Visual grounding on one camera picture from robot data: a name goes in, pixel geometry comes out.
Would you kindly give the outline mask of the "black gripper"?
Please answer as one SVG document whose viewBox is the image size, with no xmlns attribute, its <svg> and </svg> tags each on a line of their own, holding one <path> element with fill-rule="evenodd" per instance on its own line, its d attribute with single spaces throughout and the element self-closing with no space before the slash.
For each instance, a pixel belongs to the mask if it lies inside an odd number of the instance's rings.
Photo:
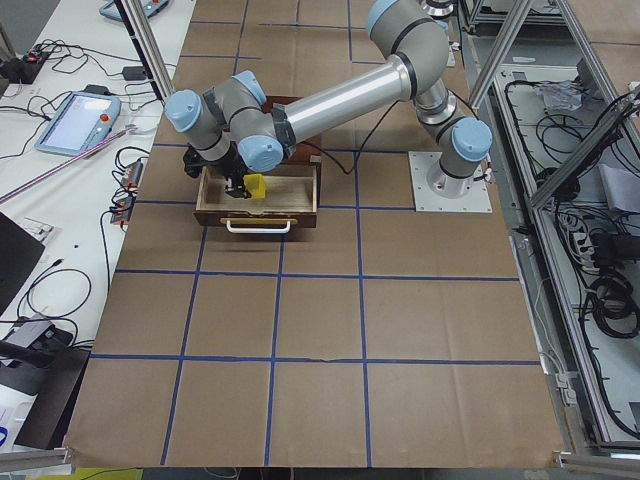
<svg viewBox="0 0 640 480">
<path fill-rule="evenodd" d="M 235 147 L 230 147 L 227 153 L 215 162 L 215 168 L 225 178 L 224 191 L 227 195 L 242 199 L 251 197 L 244 182 L 246 166 Z"/>
</svg>

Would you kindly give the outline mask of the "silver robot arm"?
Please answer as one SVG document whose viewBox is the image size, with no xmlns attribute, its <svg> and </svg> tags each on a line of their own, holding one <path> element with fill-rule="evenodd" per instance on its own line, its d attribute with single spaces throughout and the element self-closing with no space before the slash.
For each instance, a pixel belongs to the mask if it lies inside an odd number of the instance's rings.
<svg viewBox="0 0 640 480">
<path fill-rule="evenodd" d="M 367 33 L 384 56 L 375 69 L 339 85 L 264 112 L 267 96 L 246 70 L 199 94 L 185 89 L 165 102 L 164 113 L 192 148 L 186 171 L 214 168 L 233 198 L 249 198 L 245 177 L 265 173 L 303 141 L 385 105 L 411 102 L 419 123 L 439 144 L 428 171 L 431 190 L 465 196 L 492 145 L 489 127 L 465 115 L 442 79 L 449 57 L 444 28 L 415 1 L 377 1 Z"/>
<path fill-rule="evenodd" d="M 434 20 L 446 20 L 454 12 L 453 0 L 419 0 L 418 3 Z"/>
</svg>

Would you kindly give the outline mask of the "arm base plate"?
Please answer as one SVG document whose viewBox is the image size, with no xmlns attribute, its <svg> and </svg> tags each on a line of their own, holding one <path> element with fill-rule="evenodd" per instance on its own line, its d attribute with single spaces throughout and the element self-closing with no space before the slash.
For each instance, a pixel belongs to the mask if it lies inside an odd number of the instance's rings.
<svg viewBox="0 0 640 480">
<path fill-rule="evenodd" d="M 449 177 L 441 169 L 441 153 L 409 151 L 409 170 L 418 213 L 491 214 L 487 182 L 481 165 L 466 179 Z"/>
<path fill-rule="evenodd" d="M 449 28 L 448 27 L 444 27 L 443 28 L 445 35 L 447 37 L 447 41 L 448 41 L 448 60 L 447 60 L 447 67 L 448 68 L 454 68 L 456 65 L 456 60 L 455 60 L 455 55 L 454 55 L 454 41 L 451 40 L 450 38 L 450 34 L 449 34 Z"/>
</svg>

